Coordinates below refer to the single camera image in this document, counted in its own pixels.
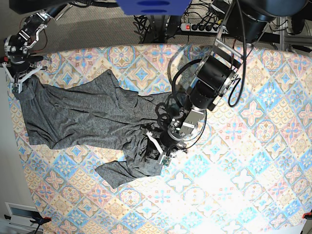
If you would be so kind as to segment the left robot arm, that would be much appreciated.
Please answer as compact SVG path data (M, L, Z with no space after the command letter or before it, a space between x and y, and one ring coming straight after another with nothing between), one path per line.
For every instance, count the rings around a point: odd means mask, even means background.
M258 42L267 24L277 16L275 0L232 1L218 28L210 54L184 65L173 78L172 94L157 105L157 108L164 109L164 113L157 115L157 123L163 131L159 138L154 138L151 132L146 135L159 152L157 161L160 165L168 166L179 153L187 152L187 140L201 137L203 130L197 136L193 135L198 122L207 119L207 111L217 106L233 84L243 81L237 72L246 68L247 44ZM184 102L180 102L176 80L192 65L197 67ZM169 107L171 98L178 106L175 116Z

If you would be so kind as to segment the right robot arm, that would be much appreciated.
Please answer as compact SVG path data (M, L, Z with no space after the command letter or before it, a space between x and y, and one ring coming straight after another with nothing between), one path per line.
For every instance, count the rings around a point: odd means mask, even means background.
M24 21L23 27L16 35L9 35L4 43L5 56L0 58L0 66L4 68L13 94L22 91L23 83L39 70L45 69L40 62L43 56L31 52L39 41L39 34L44 31L48 22L66 8L66 4L40 10Z

